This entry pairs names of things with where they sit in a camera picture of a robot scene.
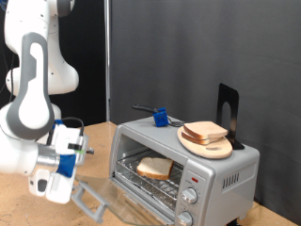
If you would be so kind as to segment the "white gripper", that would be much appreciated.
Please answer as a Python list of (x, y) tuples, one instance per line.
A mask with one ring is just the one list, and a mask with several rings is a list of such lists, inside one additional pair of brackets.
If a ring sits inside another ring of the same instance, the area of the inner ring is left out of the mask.
[(52, 141), (39, 145), (36, 166), (28, 177), (29, 191), (51, 202), (67, 203), (77, 168), (85, 163), (86, 153), (95, 153), (87, 144), (83, 129), (56, 125)]

